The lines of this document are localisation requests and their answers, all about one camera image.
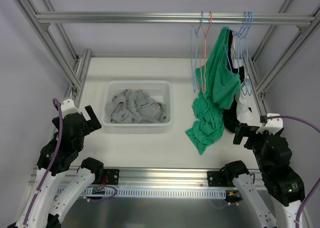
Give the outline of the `grey tank top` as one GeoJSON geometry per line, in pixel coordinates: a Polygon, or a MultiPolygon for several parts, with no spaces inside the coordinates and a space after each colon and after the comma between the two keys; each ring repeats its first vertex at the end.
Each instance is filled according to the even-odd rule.
{"type": "Polygon", "coordinates": [[[137,110],[135,103],[136,91],[125,89],[113,96],[104,108],[104,120],[107,123],[117,124],[138,124],[142,121],[142,116],[137,110]]]}
{"type": "Polygon", "coordinates": [[[166,105],[156,101],[143,90],[136,92],[135,107],[142,124],[165,123],[167,120],[166,105]]]}

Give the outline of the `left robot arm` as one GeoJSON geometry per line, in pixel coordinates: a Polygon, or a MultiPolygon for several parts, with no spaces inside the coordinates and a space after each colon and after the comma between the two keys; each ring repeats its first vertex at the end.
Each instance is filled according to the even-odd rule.
{"type": "Polygon", "coordinates": [[[85,137],[102,127],[90,105],[85,107],[89,120],[71,100],[57,103],[56,108],[58,117],[52,122],[57,132],[40,151],[35,184],[20,218],[10,227],[61,227],[81,193],[89,185],[103,180],[104,164],[88,157],[62,193],[56,194],[71,163],[83,150],[85,137]]]}

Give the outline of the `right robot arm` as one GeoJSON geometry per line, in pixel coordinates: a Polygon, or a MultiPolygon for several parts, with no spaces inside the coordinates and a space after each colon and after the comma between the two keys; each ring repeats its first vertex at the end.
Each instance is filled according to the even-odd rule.
{"type": "Polygon", "coordinates": [[[244,137],[244,147],[253,151],[275,213],[268,209],[241,160],[226,164],[217,179],[237,188],[257,227],[302,227],[302,211],[316,189],[305,194],[302,178],[290,167],[292,151],[287,140],[280,131],[260,131],[257,126],[241,123],[233,143],[240,144],[244,137]]]}

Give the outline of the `light blue hanger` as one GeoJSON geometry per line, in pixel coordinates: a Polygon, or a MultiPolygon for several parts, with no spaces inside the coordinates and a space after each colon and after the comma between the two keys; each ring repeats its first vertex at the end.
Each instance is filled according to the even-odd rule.
{"type": "Polygon", "coordinates": [[[198,81],[197,79],[197,68],[201,68],[201,57],[200,57],[200,49],[199,49],[199,32],[202,31],[203,38],[206,38],[205,30],[203,28],[203,21],[205,19],[204,12],[201,11],[201,19],[199,21],[199,26],[196,28],[195,26],[191,26],[190,29],[190,60],[191,60],[191,71],[192,71],[192,86],[193,91],[196,92],[196,87],[199,86],[199,89],[203,93],[204,81],[198,81]]]}

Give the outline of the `pink hanger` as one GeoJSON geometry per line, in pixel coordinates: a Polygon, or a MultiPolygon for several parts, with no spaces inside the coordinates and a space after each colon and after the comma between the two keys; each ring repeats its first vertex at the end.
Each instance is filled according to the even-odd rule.
{"type": "Polygon", "coordinates": [[[209,33],[209,30],[211,28],[212,25],[212,20],[213,20],[213,14],[211,11],[209,11],[209,25],[208,28],[205,30],[204,28],[202,28],[202,34],[204,37],[204,64],[201,66],[201,70],[200,70],[200,77],[201,77],[201,92],[204,94],[206,92],[206,70],[207,70],[207,36],[209,33]]]}

